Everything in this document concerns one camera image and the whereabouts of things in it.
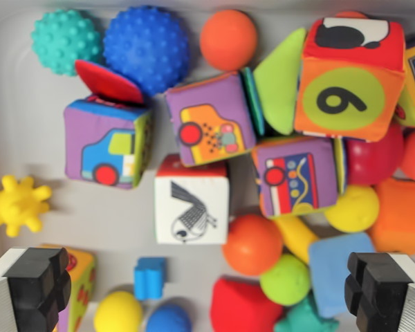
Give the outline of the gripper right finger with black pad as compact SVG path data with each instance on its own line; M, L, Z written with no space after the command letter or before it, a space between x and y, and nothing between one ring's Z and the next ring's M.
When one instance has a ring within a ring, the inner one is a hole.
M415 261L406 254L352 252L344 284L359 331L415 331Z

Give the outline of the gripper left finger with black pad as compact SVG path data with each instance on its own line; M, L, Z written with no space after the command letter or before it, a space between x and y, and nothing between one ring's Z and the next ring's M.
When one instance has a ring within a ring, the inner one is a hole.
M71 295L65 248L14 247L0 257L0 331L53 331Z

